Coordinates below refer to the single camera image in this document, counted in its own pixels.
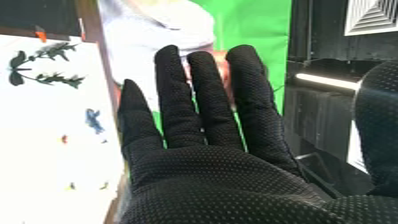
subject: textured glove fabric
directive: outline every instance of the textured glove fabric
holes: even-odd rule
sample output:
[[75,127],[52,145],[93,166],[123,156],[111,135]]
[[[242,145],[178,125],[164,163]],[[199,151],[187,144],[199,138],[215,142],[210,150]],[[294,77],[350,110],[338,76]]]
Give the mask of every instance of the textured glove fabric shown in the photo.
[[285,142],[255,48],[237,47],[228,61],[247,150],[207,52],[189,56],[198,105],[178,48],[167,46],[157,54],[164,137],[139,86],[125,82],[119,125],[134,199],[121,223],[398,223],[398,200],[390,195],[322,201]]

